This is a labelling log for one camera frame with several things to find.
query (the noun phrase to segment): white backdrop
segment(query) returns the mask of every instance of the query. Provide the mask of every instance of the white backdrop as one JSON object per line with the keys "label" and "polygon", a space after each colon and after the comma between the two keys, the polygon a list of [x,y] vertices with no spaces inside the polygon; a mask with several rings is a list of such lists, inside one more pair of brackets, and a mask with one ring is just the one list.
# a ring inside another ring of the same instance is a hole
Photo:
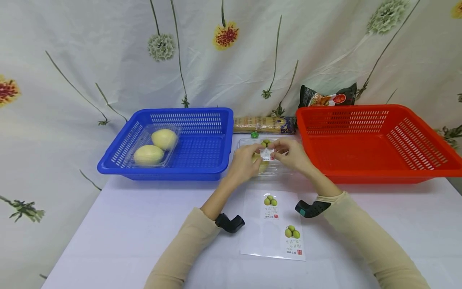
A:
{"label": "white backdrop", "polygon": [[41,286],[99,193],[79,170],[107,179],[96,164],[125,120],[95,83],[126,118],[183,107],[185,94],[235,116],[282,101],[292,116],[302,84],[332,94],[369,78],[357,105],[406,105],[454,146],[462,136],[457,0],[224,0],[224,22],[220,0],[152,5],[157,25],[149,0],[0,1],[2,288]]}

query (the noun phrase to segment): packaged food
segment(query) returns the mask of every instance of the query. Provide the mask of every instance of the packaged food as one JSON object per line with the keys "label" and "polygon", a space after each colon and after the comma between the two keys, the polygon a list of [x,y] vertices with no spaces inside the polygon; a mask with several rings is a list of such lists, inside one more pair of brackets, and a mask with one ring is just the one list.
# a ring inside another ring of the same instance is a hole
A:
{"label": "packaged food", "polygon": [[348,88],[340,89],[335,94],[325,96],[302,85],[298,108],[306,106],[354,105],[356,90],[356,83],[354,83]]}
{"label": "packaged food", "polygon": [[237,117],[234,119],[235,134],[291,135],[295,127],[291,117]]}

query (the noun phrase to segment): yellow bun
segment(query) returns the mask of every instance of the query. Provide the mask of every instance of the yellow bun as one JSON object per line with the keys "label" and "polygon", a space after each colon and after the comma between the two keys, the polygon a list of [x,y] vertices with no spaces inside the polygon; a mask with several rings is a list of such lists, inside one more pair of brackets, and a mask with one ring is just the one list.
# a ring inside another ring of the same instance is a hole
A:
{"label": "yellow bun", "polygon": [[170,129],[159,129],[151,135],[153,144],[163,150],[171,150],[178,136]]}
{"label": "yellow bun", "polygon": [[164,151],[156,146],[145,145],[138,148],[133,156],[139,166],[157,165],[164,157]]}

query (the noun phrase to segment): table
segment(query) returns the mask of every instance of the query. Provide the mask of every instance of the table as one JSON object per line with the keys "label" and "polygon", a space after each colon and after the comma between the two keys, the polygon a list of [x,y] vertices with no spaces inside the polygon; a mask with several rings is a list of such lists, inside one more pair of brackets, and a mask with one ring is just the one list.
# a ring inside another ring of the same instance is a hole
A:
{"label": "table", "polygon": [[[233,148],[241,137],[234,135]],[[135,182],[113,176],[42,289],[141,289],[193,206],[217,182]],[[340,185],[406,250],[432,288],[462,284],[462,197],[444,178],[421,184]],[[247,188],[293,191],[312,202],[303,179],[251,182],[226,204],[242,214]],[[322,217],[302,218],[306,262],[239,254],[239,232],[222,231],[200,255],[185,288],[378,288],[361,256]]]}

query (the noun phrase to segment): wrist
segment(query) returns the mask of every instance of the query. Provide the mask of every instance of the wrist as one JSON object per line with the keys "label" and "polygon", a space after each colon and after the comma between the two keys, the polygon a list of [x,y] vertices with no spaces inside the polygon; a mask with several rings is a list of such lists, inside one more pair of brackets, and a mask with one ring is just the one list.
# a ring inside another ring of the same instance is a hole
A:
{"label": "wrist", "polygon": [[306,178],[313,178],[317,174],[322,174],[320,170],[318,170],[313,164],[307,164],[303,166],[303,168],[300,170],[300,172],[306,177]]}
{"label": "wrist", "polygon": [[240,185],[240,182],[236,178],[232,176],[225,176],[220,181],[218,188],[225,190],[225,191],[229,191],[229,193],[232,193],[239,185]]}

